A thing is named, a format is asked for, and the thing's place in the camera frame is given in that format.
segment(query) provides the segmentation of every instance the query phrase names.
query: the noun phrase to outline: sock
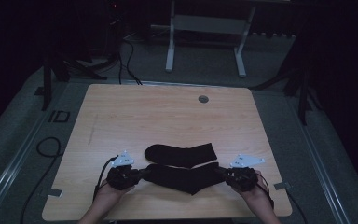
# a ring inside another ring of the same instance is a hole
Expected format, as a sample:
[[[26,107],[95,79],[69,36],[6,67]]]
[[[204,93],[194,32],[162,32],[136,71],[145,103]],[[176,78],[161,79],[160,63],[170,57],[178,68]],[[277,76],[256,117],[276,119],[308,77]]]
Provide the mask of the sock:
[[[145,151],[145,157],[160,165],[192,168],[195,165],[217,160],[212,144],[197,147],[170,147],[153,145]]]
[[[150,173],[144,177],[144,180],[194,195],[202,189],[224,181],[224,178],[214,170],[217,167],[219,167],[218,162],[211,162],[194,169],[150,164],[146,168]]]

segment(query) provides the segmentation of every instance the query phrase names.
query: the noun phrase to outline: hand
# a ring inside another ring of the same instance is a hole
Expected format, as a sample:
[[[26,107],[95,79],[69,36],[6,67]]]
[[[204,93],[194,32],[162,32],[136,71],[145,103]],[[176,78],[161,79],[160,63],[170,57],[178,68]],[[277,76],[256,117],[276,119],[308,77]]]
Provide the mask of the hand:
[[[109,211],[120,201],[121,197],[133,188],[134,187],[130,187],[123,190],[114,189],[104,180],[91,207],[78,223],[99,223],[109,214]]]
[[[257,173],[257,184],[264,190],[267,190],[267,186],[263,183],[261,172],[258,170],[255,170],[255,172]],[[276,217],[271,207],[269,197],[260,187],[255,186],[250,191],[245,192],[241,192],[237,189],[234,190],[240,194],[246,201],[246,204],[248,204],[249,209],[265,224],[280,224],[280,220]]]

